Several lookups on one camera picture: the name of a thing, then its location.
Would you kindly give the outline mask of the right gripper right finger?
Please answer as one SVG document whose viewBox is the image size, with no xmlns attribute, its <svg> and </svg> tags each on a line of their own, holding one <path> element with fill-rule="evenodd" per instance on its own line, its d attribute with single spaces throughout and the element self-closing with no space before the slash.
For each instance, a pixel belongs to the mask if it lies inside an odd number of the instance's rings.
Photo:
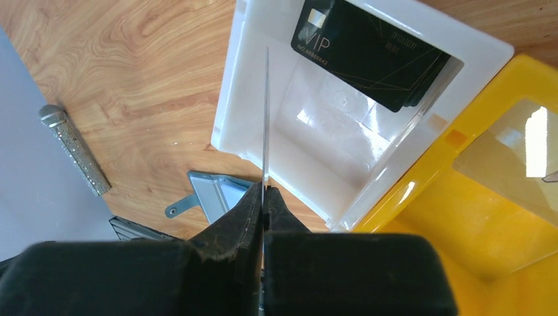
<svg viewBox="0 0 558 316">
<path fill-rule="evenodd" d="M 440 256 L 422 236 L 313 233 L 265 191 L 267 315 L 456 315 Z"/>
</svg>

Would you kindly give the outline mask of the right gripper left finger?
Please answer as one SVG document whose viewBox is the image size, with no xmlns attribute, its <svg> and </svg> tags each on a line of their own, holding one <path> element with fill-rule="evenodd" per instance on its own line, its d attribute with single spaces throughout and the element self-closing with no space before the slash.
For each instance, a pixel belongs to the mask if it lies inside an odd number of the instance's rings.
<svg viewBox="0 0 558 316">
<path fill-rule="evenodd" d="M 3 262 L 2 315 L 257 315 L 263 187 L 189 240 L 42 242 Z"/>
</svg>

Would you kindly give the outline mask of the blue card holder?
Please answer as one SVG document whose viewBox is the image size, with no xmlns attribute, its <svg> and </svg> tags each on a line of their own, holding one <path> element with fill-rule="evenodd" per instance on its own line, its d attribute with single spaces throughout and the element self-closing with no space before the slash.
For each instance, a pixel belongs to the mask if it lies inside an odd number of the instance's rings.
<svg viewBox="0 0 558 316">
<path fill-rule="evenodd" d="M 200 207 L 207 222 L 213 224 L 236 206 L 253 185 L 252 181 L 225 174 L 190 171 L 187 177 L 193 193 L 165 209 L 165 215 L 169 219 Z"/>
</svg>

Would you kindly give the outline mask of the dark grey credit card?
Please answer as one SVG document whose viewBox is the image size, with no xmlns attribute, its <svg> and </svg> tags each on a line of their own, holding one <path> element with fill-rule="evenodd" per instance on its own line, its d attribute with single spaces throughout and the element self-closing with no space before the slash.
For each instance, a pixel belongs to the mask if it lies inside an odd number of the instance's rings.
<svg viewBox="0 0 558 316">
<path fill-rule="evenodd" d="M 270 149 L 270 67 L 269 67 L 269 48 L 265 49 L 265 100 L 264 100 L 264 117 L 263 117 L 263 186 L 267 187 L 268 182 L 268 164 Z"/>
</svg>

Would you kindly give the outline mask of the gold credit card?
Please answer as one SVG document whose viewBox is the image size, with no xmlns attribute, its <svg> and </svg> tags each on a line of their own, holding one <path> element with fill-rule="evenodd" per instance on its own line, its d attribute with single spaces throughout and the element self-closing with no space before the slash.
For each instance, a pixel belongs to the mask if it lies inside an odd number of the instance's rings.
<svg viewBox="0 0 558 316">
<path fill-rule="evenodd" d="M 557 113 L 523 99 L 481 133 L 453 167 L 521 207 L 557 220 Z"/>
</svg>

